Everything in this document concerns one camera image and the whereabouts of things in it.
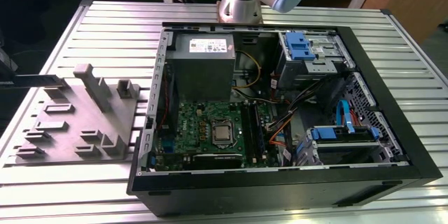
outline ram slot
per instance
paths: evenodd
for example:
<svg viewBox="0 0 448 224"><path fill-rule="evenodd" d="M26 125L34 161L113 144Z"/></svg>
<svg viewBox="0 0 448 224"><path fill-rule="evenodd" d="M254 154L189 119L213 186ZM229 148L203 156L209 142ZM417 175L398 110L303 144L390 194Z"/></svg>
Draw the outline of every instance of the ram slot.
<svg viewBox="0 0 448 224"><path fill-rule="evenodd" d="M254 163L254 158L262 160L265 153L265 136L257 104L242 105L242 123L246 158Z"/></svg>

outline slotted aluminum table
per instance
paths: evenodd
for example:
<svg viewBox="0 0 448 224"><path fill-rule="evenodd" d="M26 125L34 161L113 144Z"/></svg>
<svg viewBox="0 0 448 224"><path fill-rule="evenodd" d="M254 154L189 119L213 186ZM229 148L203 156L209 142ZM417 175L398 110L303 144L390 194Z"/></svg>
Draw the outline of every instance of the slotted aluminum table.
<svg viewBox="0 0 448 224"><path fill-rule="evenodd" d="M215 22L217 6L83 2L42 74L77 83L74 66L91 63L109 83L130 78L143 87L133 143L145 124L159 33L163 21ZM446 176L402 190L363 207L253 212L159 219L127 195L131 161L89 165L14 166L15 145L31 127L39 101L33 88L0 139L0 220L14 223L181 221L237 223L442 223L448 219L448 80L397 19L379 10L298 8L289 14L263 9L267 24L351 26L418 135Z"/></svg>

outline floor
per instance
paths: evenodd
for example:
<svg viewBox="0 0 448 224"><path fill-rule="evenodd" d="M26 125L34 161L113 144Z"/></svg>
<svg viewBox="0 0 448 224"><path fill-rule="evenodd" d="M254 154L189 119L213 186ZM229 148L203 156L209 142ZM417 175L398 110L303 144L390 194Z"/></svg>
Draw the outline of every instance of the floor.
<svg viewBox="0 0 448 224"><path fill-rule="evenodd" d="M6 35L5 51L19 65L19 74L39 73L82 0L0 0L0 28ZM99 0L163 2L163 0ZM215 3L218 0L198 0ZM303 0L313 6L317 0ZM442 29L422 47L448 75L448 33ZM0 135L26 96L27 90L0 90Z"/></svg>

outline sticker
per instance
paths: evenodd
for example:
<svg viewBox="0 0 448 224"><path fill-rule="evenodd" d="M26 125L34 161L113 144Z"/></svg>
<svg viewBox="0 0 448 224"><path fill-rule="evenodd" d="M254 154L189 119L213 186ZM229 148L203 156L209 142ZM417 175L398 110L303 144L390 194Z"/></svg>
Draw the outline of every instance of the sticker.
<svg viewBox="0 0 448 224"><path fill-rule="evenodd" d="M278 80L271 80L271 88L277 89L278 88Z"/></svg>
<svg viewBox="0 0 448 224"><path fill-rule="evenodd" d="M226 39L193 39L190 52L227 52Z"/></svg>
<svg viewBox="0 0 448 224"><path fill-rule="evenodd" d="M325 50L321 47L314 47L314 52L325 52Z"/></svg>
<svg viewBox="0 0 448 224"><path fill-rule="evenodd" d="M283 156L291 161L291 153L287 151L287 149L283 150Z"/></svg>

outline yellow wire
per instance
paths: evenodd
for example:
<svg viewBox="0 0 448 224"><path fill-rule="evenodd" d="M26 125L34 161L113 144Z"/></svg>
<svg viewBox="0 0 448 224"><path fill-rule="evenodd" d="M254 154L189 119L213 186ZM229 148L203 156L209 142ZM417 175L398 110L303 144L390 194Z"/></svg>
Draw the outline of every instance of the yellow wire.
<svg viewBox="0 0 448 224"><path fill-rule="evenodd" d="M234 86L233 87L234 89L245 89L245 88L251 87L261 80L261 77L262 77L262 66L261 66L259 62L255 60L255 58L247 52L239 51L239 50L235 51L235 52L241 52L242 54L245 54L254 61L255 65L258 65L258 70L259 70L258 78L255 79L254 82L251 82L249 85L245 85L245 86Z"/></svg>

